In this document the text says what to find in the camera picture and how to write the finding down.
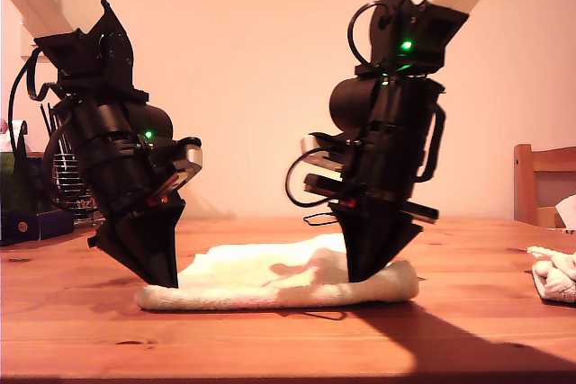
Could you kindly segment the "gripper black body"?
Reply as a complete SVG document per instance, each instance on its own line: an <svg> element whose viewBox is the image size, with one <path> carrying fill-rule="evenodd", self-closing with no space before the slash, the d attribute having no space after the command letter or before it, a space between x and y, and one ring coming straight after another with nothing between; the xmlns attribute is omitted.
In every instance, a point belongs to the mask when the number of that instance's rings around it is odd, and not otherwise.
<svg viewBox="0 0 576 384"><path fill-rule="evenodd" d="M437 168L437 154L430 154L427 158L422 175L414 174L386 163L382 174L377 174L376 163L367 166L368 173L356 173L354 178L342 178L341 181L319 175L308 175L305 180L305 190L310 193L322 195L330 200L338 200L342 205L354 207L363 197L372 197L389 201L401 211L411 215L414 219L435 224L439 218L439 211L410 201L415 183L429 181Z"/></svg>
<svg viewBox="0 0 576 384"><path fill-rule="evenodd" d="M133 211L183 201L183 149L85 149L83 178L116 232L116 224Z"/></svg>

